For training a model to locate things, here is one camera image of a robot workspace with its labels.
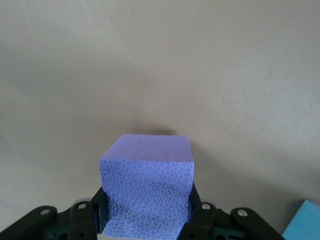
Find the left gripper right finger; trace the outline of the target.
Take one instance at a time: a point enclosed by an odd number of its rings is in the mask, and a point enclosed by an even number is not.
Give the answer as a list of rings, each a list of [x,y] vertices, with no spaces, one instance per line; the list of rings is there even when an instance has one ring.
[[[188,221],[180,240],[281,240],[283,237],[258,213],[247,207],[230,214],[208,201],[202,201],[196,186],[189,195]]]

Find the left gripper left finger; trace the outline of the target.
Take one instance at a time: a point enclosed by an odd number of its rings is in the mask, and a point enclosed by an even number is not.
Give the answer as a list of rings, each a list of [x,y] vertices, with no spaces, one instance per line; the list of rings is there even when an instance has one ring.
[[[2,240],[96,240],[108,222],[107,194],[100,188],[91,199],[78,200],[63,212],[37,207],[0,233]]]

